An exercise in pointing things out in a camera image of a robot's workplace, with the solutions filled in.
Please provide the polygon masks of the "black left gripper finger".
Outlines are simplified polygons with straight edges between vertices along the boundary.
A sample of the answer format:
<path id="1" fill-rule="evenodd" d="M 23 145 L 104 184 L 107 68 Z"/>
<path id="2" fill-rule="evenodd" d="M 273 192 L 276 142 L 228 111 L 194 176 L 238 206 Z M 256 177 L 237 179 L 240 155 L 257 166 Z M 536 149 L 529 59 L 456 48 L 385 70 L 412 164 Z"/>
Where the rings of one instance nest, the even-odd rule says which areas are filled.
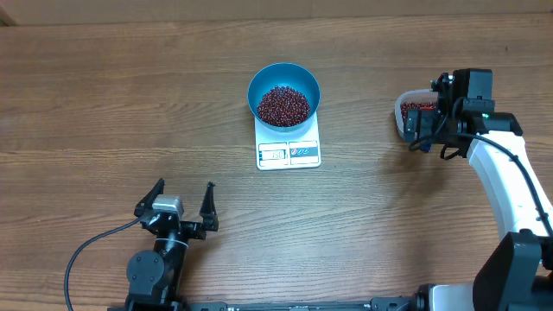
<path id="1" fill-rule="evenodd" d="M 214 188 L 215 184 L 209 181 L 200 208 L 202 226 L 205 231 L 209 232 L 216 232 L 219 229 L 219 218 L 214 204 Z"/>
<path id="2" fill-rule="evenodd" d="M 163 194 L 164 187 L 165 180 L 160 178 L 152 189 L 136 204 L 134 216 L 140 218 L 147 210 L 152 209 L 156 197 Z"/>

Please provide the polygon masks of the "red scoop blue handle tip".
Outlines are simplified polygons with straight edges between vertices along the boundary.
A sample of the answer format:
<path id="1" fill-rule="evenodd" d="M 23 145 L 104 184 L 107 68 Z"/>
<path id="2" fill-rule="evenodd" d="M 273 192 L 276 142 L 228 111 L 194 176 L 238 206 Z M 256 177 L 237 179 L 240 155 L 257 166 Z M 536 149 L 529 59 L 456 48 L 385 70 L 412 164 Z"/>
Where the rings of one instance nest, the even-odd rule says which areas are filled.
<path id="1" fill-rule="evenodd" d="M 418 137 L 421 141 L 418 143 L 418 149 L 422 152 L 429 152 L 431 149 L 431 143 L 429 142 L 428 137 L 434 134 L 436 124 L 435 107 L 423 107 L 420 110 L 419 117 Z"/>

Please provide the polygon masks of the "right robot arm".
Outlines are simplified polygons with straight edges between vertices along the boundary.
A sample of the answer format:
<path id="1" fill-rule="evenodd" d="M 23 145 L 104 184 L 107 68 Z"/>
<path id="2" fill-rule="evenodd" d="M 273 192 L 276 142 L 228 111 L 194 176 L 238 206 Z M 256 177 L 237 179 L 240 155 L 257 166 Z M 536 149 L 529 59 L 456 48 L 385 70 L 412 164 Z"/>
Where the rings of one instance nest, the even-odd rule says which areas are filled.
<path id="1" fill-rule="evenodd" d="M 428 90 L 395 103 L 399 136 L 411 151 L 440 144 L 440 157 L 468 160 L 486 192 L 500 242 L 471 283 L 425 284 L 411 298 L 388 299 L 389 310 L 550 310 L 552 205 L 528 159 L 523 130 L 497 112 L 490 69 L 442 73 Z"/>

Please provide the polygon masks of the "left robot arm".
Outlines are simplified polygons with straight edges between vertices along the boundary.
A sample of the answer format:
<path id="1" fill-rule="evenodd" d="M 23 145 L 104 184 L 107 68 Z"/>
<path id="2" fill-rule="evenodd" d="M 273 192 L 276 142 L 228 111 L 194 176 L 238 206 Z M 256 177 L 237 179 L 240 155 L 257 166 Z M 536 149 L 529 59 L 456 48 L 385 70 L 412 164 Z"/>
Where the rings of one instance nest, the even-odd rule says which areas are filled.
<path id="1" fill-rule="evenodd" d="M 139 251 L 127 264 L 129 292 L 124 311 L 183 310 L 178 289 L 188 241 L 204 240 L 209 232 L 219 229 L 214 183 L 207 183 L 200 222 L 184 220 L 181 197 L 165 194 L 164 186 L 165 180 L 160 179 L 134 210 L 141 227 L 155 236 L 155 242 L 151 250 Z"/>

